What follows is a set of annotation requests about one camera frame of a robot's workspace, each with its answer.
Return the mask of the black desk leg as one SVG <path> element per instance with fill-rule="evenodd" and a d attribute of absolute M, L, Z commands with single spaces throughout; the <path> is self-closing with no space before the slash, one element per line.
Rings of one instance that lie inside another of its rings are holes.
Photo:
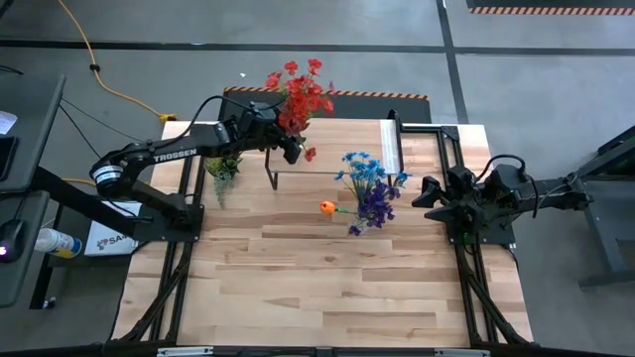
<path fill-rule="evenodd" d="M 50 297 L 55 297 L 48 295 L 48 290 L 54 272 L 54 268 L 50 265 L 50 259 L 51 255 L 46 253 L 38 272 L 35 287 L 29 303 L 29 309 L 45 310 L 42 309 L 43 301 Z"/>

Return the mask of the orange artificial tulip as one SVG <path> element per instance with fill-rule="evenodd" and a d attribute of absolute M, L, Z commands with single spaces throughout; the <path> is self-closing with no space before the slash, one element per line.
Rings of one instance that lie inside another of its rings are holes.
<path fill-rule="evenodd" d="M 319 204 L 319 210 L 321 213 L 327 214 L 327 215 L 333 215 L 335 213 L 353 214 L 353 215 L 357 214 L 355 210 L 349 210 L 346 208 L 338 207 L 335 203 L 331 201 L 327 201 L 327 200 L 322 201 Z"/>

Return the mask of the wooden shelf with black frame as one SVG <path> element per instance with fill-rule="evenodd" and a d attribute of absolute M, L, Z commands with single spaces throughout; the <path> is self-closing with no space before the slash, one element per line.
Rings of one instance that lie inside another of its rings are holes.
<path fill-rule="evenodd" d="M 402 121 L 396 111 L 389 111 L 389 120 L 396 124 L 400 172 L 404 170 L 401 145 Z M 306 131 L 311 147 L 317 148 L 317 155 L 311 162 L 300 157 L 294 165 L 289 165 L 280 153 L 267 150 L 265 170 L 272 189 L 278 188 L 279 174 L 329 175 L 344 169 L 341 157 L 348 152 L 366 152 L 381 163 L 380 120 L 383 119 L 343 119 L 314 118 Z"/>

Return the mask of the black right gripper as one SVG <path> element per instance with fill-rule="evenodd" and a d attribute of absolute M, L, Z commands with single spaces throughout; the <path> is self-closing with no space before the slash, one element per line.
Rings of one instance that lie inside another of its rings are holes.
<path fill-rule="evenodd" d="M 434 208 L 425 217 L 445 223 L 450 230 L 486 230 L 488 221 L 476 175 L 464 166 L 454 166 L 448 170 L 447 178 L 449 205 Z M 421 194 L 411 204 L 417 208 L 433 208 L 443 195 L 437 179 L 423 177 Z"/>

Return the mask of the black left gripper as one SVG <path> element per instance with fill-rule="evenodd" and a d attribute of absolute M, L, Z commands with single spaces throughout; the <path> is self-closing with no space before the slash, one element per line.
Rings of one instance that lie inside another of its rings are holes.
<path fill-rule="evenodd" d="M 282 148 L 283 157 L 294 165 L 302 152 L 303 141 L 288 136 L 279 123 L 278 107 L 251 102 L 236 104 L 241 112 L 230 118 L 228 124 L 230 149 L 276 149 Z"/>

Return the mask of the white printed cardboard box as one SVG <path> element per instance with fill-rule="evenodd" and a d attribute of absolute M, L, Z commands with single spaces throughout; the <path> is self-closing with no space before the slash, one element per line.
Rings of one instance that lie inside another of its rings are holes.
<path fill-rule="evenodd" d="M 135 201 L 115 201 L 114 203 L 104 201 L 104 204 L 125 216 L 137 216 L 141 208 L 141 204 Z M 88 257 L 129 255 L 138 245 L 138 241 L 92 221 L 84 255 Z"/>

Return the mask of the black phone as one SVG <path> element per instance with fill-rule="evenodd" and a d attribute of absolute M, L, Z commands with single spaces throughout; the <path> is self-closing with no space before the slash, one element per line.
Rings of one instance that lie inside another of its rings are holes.
<path fill-rule="evenodd" d="M 0 181 L 8 177 L 18 145 L 19 139 L 17 137 L 0 137 Z"/>

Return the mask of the white spray bottle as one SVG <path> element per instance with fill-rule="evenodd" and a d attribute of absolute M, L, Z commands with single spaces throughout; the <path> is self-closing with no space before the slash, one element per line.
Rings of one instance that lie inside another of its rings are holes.
<path fill-rule="evenodd" d="M 72 259 L 82 248 L 82 242 L 70 235 L 51 228 L 41 228 L 35 243 L 35 250 L 62 259 Z"/>

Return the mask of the green artificial succulent plant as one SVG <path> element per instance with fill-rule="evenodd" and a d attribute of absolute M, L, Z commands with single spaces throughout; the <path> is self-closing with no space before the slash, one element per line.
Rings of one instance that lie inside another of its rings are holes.
<path fill-rule="evenodd" d="M 207 158 L 204 161 L 206 171 L 213 177 L 213 188 L 218 204 L 225 207 L 225 195 L 234 187 L 233 179 L 239 173 L 242 162 L 241 153 L 219 158 Z"/>

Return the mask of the silver aluminium bracket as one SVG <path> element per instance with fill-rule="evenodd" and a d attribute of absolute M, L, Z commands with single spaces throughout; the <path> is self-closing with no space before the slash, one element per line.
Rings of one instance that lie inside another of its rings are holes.
<path fill-rule="evenodd" d="M 212 346 L 188 346 L 159 348 L 156 357 L 207 357 L 212 355 Z"/>
<path fill-rule="evenodd" d="M 442 348 L 435 350 L 435 357 L 491 357 L 487 350 Z"/>

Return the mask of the dark metal stand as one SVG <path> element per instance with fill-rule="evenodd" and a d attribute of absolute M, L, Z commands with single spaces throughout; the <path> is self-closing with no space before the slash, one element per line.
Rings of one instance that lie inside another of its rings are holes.
<path fill-rule="evenodd" d="M 622 243 L 635 246 L 635 125 L 600 146 L 574 177 L 591 197 L 584 215 L 604 266 L 602 274 L 578 285 L 591 289 L 635 283 L 635 268 L 620 250 Z"/>

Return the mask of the purple artificial flower bunch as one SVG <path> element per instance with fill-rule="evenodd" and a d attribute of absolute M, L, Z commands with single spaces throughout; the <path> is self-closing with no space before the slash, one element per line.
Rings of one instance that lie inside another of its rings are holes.
<path fill-rule="evenodd" d="M 359 236 L 364 228 L 381 229 L 388 220 L 395 218 L 391 201 L 401 196 L 397 186 L 381 179 L 373 182 L 361 182 L 355 188 L 357 209 L 355 220 L 349 225 L 348 233 Z"/>

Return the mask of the blue artificial flower bunch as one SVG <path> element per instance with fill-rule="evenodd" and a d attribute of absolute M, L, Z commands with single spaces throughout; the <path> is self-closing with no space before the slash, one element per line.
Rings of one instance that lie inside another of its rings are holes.
<path fill-rule="evenodd" d="M 366 152 L 348 152 L 341 160 L 347 170 L 337 172 L 333 179 L 341 181 L 359 204 L 399 198 L 400 189 L 411 176 L 403 172 L 389 175 L 380 161 Z"/>

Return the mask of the black aluminium table frame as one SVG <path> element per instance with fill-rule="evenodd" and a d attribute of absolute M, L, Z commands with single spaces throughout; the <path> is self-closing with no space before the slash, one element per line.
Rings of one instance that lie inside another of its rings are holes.
<path fill-rule="evenodd" d="M 272 189 L 265 154 L 244 155 L 221 208 L 203 183 L 200 236 L 184 285 L 158 318 L 158 337 L 180 345 L 465 347 L 495 334 L 477 299 L 465 300 L 445 227 L 412 206 L 422 179 L 464 164 L 484 168 L 490 152 L 479 125 L 407 124 L 395 218 L 348 233 L 351 209 L 335 174 L 279 174 Z"/>

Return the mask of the black desk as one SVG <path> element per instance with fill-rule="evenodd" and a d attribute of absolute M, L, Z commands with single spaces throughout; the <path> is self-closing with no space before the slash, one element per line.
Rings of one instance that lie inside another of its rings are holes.
<path fill-rule="evenodd" d="M 0 74 L 0 111 L 18 117 L 9 133 L 0 137 L 19 139 L 10 173 L 0 181 L 0 192 L 22 192 L 30 187 L 57 115 L 65 83 L 63 74 Z"/>

